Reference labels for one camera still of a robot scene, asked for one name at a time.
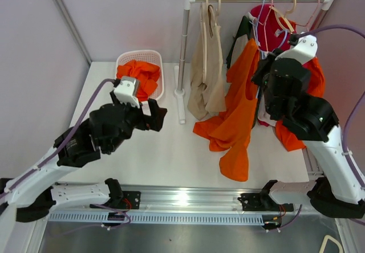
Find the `light blue wire hanger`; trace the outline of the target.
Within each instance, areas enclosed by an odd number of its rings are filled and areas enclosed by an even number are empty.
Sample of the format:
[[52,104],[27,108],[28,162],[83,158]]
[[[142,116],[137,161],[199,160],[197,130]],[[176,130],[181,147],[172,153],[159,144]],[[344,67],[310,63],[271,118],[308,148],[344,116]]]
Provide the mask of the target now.
[[255,32],[253,30],[252,37],[257,43],[257,46],[262,51],[273,51],[276,48],[287,50],[289,48],[287,43],[288,34],[285,30],[276,29],[274,32],[266,29],[266,33],[263,30]]

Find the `orange t shirt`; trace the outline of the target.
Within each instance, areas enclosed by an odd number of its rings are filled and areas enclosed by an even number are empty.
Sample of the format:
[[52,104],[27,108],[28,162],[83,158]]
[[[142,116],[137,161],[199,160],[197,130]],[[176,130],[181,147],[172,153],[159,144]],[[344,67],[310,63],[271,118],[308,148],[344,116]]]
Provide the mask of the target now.
[[226,111],[195,123],[193,132],[209,140],[212,152],[226,151],[220,158],[220,172],[226,178],[245,182],[249,178],[248,146],[257,106],[258,87],[251,82],[259,61],[254,39],[245,45],[236,62],[227,70],[230,84],[225,96]]
[[160,67],[143,61],[130,60],[124,65],[118,65],[116,78],[123,76],[134,77],[139,80],[137,98],[140,102],[147,101],[157,89],[157,81],[160,77]]

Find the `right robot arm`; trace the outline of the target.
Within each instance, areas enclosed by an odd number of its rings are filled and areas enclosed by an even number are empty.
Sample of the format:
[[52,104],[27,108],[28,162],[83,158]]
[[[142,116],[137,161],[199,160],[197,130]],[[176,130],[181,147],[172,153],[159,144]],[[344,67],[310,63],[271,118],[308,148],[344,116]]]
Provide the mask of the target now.
[[305,144],[324,173],[308,182],[270,180],[260,205],[266,210],[286,203],[310,205],[329,218],[362,219],[364,190],[342,149],[338,117],[328,101],[308,93],[310,78],[310,70],[278,48],[259,61],[252,77],[270,118],[282,121]]

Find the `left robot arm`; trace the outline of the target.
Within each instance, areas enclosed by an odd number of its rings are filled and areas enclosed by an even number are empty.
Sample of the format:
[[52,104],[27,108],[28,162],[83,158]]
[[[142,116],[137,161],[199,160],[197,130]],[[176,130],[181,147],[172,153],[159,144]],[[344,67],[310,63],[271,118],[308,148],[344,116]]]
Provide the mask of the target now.
[[102,155],[110,155],[132,137],[134,129],[160,131],[166,108],[154,99],[148,100],[150,115],[141,108],[117,101],[104,104],[90,112],[75,126],[59,136],[49,154],[33,168],[17,178],[1,179],[1,212],[14,204],[17,222],[33,222],[44,218],[56,208],[80,205],[103,205],[116,208],[124,195],[119,181],[108,178],[101,183],[69,188],[57,182]]

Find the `magenta t shirt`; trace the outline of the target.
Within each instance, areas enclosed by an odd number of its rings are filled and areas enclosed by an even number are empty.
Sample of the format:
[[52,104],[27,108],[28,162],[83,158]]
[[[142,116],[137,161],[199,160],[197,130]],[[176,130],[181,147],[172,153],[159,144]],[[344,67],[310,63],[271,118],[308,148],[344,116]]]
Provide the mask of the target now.
[[[250,13],[258,19],[259,25],[258,25],[257,30],[263,30],[264,33],[266,33],[267,28],[269,29],[269,31],[272,31],[272,32],[274,32],[274,30],[276,30],[276,29],[283,30],[276,21],[275,12],[273,10],[269,9],[269,5],[256,6],[250,10]],[[285,31],[287,31],[287,34],[288,34],[288,38],[287,38],[287,43],[288,43],[289,37],[290,37],[290,32],[289,32],[289,30],[285,30]]]

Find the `beige t shirt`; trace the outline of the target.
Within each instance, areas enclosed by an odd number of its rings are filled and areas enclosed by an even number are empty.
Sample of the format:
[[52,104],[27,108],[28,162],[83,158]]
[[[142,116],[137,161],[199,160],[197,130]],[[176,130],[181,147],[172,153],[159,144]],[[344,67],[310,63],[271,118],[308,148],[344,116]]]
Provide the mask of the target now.
[[223,56],[213,5],[200,5],[200,34],[190,64],[189,112],[198,120],[226,110]]

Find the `wooden hanger on magenta shirt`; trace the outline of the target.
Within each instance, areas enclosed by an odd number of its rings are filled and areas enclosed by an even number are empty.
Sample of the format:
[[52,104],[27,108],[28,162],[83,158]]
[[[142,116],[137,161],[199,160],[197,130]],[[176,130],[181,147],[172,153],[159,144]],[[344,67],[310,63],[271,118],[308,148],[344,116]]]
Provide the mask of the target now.
[[287,19],[287,16],[294,12],[294,10],[297,7],[297,0],[292,0],[292,7],[285,11],[284,14],[282,14],[277,8],[274,6],[269,6],[270,10],[273,10],[275,12],[275,18],[279,26],[283,30],[289,30],[290,33],[293,33],[295,31],[294,27],[290,23],[290,21]]

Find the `beige shirt wooden hanger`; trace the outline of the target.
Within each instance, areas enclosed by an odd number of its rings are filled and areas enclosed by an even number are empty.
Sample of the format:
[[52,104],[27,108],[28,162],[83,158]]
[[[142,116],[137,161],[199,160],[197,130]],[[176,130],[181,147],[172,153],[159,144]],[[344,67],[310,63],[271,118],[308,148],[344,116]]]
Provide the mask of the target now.
[[221,14],[221,0],[217,0],[216,18],[218,18],[220,14]]

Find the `white garment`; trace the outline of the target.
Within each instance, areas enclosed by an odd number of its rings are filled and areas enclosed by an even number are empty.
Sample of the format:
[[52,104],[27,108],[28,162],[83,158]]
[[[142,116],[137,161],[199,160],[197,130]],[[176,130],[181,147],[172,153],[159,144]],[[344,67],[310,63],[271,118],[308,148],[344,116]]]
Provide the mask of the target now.
[[[261,48],[260,48],[260,42],[258,40],[258,30],[257,30],[259,22],[258,22],[257,18],[254,17],[251,13],[248,13],[247,16],[253,26],[253,37],[255,39],[257,47],[259,48],[259,58],[264,59],[265,56],[267,56],[267,52],[261,50]],[[261,89],[258,90],[257,97],[258,97],[259,105],[258,105],[258,109],[257,109],[256,118],[257,118],[259,124],[264,125],[266,127],[268,127],[268,126],[275,127],[277,122],[275,120],[271,120],[270,115],[266,112],[265,98],[264,98],[264,95],[263,95]]]

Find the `white perforated plastic basket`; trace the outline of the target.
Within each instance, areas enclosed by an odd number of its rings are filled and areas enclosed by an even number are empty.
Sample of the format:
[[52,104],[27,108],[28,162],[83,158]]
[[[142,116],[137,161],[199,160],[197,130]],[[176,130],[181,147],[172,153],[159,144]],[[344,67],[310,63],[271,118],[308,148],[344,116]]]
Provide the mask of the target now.
[[163,61],[155,50],[136,50],[121,54],[116,60],[116,78],[130,76],[139,81],[137,98],[159,100],[164,94]]

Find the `dark green garment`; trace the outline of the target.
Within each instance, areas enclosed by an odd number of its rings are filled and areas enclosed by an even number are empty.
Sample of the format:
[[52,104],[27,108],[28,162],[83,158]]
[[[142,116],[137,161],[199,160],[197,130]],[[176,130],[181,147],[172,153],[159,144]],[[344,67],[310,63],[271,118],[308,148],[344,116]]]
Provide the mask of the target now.
[[238,27],[238,30],[233,37],[233,44],[230,48],[230,51],[226,57],[226,65],[227,69],[229,69],[239,58],[242,51],[244,50],[246,44],[252,38],[252,21],[244,15],[241,19],[241,23]]

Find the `far right orange garment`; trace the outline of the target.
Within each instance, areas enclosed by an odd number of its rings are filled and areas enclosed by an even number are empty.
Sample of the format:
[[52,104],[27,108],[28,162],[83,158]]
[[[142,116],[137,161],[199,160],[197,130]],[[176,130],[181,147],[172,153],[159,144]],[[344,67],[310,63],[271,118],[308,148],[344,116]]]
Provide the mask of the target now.
[[[315,56],[309,62],[305,63],[304,67],[311,72],[311,78],[307,92],[315,97],[323,97],[325,93],[326,81],[318,58]],[[303,141],[297,139],[296,135],[290,132],[283,125],[282,120],[277,121],[275,125],[275,134],[288,152],[304,149],[306,147]]]

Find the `clothes rack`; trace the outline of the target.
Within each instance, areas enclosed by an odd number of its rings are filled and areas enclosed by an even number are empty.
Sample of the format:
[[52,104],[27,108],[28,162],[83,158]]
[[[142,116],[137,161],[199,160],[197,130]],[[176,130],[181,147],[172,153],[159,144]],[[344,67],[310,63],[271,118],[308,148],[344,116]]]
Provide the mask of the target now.
[[[321,12],[327,11],[331,7],[333,1],[334,0],[320,0]],[[176,81],[176,89],[174,90],[174,95],[177,101],[177,115],[179,124],[186,123],[185,104],[184,104],[185,90],[183,88],[183,82],[184,82],[184,71],[185,71],[186,46],[188,41],[189,14],[191,5],[198,2],[203,2],[203,0],[184,0],[179,65],[174,68],[175,81]],[[210,2],[217,3],[217,0],[209,0],[209,3]],[[292,3],[292,0],[221,0],[221,3],[253,3],[253,2]],[[316,3],[316,2],[317,0],[297,0],[297,3]]]

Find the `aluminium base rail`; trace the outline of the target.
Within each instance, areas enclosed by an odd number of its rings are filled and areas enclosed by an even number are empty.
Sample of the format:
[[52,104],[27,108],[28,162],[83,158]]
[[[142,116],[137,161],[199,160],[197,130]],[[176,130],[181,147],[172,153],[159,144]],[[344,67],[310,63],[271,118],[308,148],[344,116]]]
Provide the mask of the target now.
[[254,207],[258,189],[217,189],[162,186],[123,186],[123,207],[62,208],[44,222],[89,223],[97,226],[134,224],[264,226],[283,222],[293,225],[305,216],[326,217],[308,205],[269,210]]

